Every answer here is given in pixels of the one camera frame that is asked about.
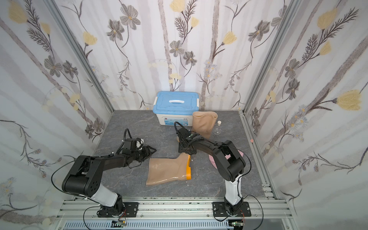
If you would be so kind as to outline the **tan rubber boot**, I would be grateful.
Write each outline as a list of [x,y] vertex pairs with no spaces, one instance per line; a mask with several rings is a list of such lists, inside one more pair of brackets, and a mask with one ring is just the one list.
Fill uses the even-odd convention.
[[165,184],[173,181],[192,179],[191,156],[181,153],[177,158],[152,158],[149,161],[147,186]]
[[217,121],[218,114],[213,111],[196,111],[193,113],[192,129],[193,132],[200,134],[206,139],[209,139]]

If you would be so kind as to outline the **pink cleaning cloth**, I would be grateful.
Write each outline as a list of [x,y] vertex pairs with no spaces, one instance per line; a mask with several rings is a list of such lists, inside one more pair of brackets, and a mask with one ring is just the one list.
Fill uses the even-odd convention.
[[[242,157],[244,156],[244,153],[243,153],[242,151],[238,150],[238,152],[239,152],[239,154],[240,154]],[[230,155],[226,155],[225,157],[226,157],[226,159],[229,159],[231,156],[230,156]],[[211,164],[213,165],[213,167],[214,167],[215,169],[217,169],[217,165],[216,165],[216,163],[215,163],[215,160],[214,160],[214,158],[213,158],[212,156],[210,156],[210,155],[209,155],[209,160],[210,160]]]

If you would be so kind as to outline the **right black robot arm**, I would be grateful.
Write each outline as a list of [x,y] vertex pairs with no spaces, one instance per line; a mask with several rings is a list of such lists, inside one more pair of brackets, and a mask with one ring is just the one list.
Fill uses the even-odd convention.
[[235,217],[240,213],[244,203],[241,192],[242,178],[247,175],[244,171],[246,168],[244,157],[230,140],[211,141],[185,127],[176,129],[175,132],[179,139],[179,152],[194,155],[199,150],[212,156],[220,176],[225,180],[224,208],[226,214]]

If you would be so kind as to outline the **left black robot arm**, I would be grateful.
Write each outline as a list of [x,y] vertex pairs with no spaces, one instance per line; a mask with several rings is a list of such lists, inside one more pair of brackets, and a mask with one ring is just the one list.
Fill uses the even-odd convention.
[[120,217],[126,211],[122,196],[101,184],[103,173],[115,168],[129,167],[134,161],[144,162],[157,150],[144,144],[140,138],[122,141],[118,150],[105,156],[81,155],[72,162],[60,191],[73,196],[82,196],[100,205],[100,218]]

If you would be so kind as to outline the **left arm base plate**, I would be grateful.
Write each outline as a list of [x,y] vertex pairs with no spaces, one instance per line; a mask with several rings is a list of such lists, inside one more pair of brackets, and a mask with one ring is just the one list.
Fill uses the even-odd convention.
[[114,207],[101,206],[97,211],[99,218],[117,218],[124,216],[127,218],[135,218],[139,209],[138,202],[123,202],[118,203]]

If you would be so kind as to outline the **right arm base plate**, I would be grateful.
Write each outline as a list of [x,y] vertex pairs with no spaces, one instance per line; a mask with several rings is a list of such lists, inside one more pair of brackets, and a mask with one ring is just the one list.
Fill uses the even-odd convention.
[[212,203],[213,216],[220,217],[251,217],[251,210],[248,202],[240,202],[233,206],[227,202]]

